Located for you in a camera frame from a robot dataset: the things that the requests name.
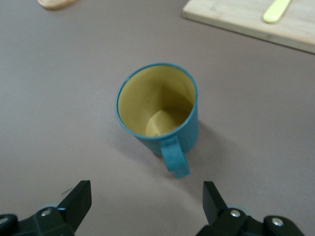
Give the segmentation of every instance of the table surface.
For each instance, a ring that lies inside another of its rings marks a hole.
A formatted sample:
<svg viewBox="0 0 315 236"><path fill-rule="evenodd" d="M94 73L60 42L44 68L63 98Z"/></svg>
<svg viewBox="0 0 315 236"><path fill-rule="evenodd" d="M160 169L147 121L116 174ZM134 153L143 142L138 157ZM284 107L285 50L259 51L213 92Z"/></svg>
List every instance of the table surface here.
<svg viewBox="0 0 315 236"><path fill-rule="evenodd" d="M1 3L0 213L22 220L89 179L76 235L193 236L213 181L256 220L314 234L315 55L185 19L186 3ZM155 62L182 66L199 89L182 179L116 119L121 83Z"/></svg>

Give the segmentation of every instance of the screw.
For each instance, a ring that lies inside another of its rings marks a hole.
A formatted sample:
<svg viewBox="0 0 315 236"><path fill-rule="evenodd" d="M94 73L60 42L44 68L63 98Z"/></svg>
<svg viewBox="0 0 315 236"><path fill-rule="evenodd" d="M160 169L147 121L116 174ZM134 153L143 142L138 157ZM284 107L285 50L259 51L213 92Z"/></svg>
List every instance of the screw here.
<svg viewBox="0 0 315 236"><path fill-rule="evenodd" d="M279 227L284 225L284 222L279 218L272 218L272 223Z"/></svg>
<svg viewBox="0 0 315 236"><path fill-rule="evenodd" d="M9 219L7 217L4 217L2 219L0 219L0 224L3 224L5 222L7 222Z"/></svg>
<svg viewBox="0 0 315 236"><path fill-rule="evenodd" d="M51 213L51 210L50 209L47 209L47 210L44 210L42 213L41 213L41 216L46 216L46 215L49 215Z"/></svg>
<svg viewBox="0 0 315 236"><path fill-rule="evenodd" d="M241 216L241 214L240 214L240 212L238 210L232 210L231 211L231 215L233 217L240 217Z"/></svg>

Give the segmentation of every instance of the yellow handle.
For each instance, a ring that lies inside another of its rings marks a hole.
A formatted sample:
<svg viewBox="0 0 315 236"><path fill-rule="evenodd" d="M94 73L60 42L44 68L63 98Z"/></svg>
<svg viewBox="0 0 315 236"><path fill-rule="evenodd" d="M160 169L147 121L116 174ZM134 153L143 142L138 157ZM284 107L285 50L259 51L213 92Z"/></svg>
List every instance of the yellow handle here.
<svg viewBox="0 0 315 236"><path fill-rule="evenodd" d="M263 19L266 23L277 22L283 15L291 0L275 0L265 11Z"/></svg>

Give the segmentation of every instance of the mug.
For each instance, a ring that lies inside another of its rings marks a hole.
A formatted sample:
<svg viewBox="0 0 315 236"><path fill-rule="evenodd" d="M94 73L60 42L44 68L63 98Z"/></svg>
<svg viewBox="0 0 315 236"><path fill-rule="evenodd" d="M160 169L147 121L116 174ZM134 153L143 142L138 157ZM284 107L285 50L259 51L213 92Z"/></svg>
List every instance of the mug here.
<svg viewBox="0 0 315 236"><path fill-rule="evenodd" d="M192 76L171 63L146 65L120 87L116 115L122 127L157 156L175 177L190 174L185 157L198 137L198 91Z"/></svg>

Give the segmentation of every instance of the wooden object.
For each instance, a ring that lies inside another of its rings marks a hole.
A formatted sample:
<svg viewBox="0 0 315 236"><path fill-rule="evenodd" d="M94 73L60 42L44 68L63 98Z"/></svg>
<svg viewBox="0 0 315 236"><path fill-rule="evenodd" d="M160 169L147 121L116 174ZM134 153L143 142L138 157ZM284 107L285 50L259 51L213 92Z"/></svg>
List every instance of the wooden object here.
<svg viewBox="0 0 315 236"><path fill-rule="evenodd" d="M262 16L273 0L190 0L183 16L306 52L315 53L315 0L292 0L281 19Z"/></svg>
<svg viewBox="0 0 315 236"><path fill-rule="evenodd" d="M76 0L37 0L46 10L57 10L64 8Z"/></svg>

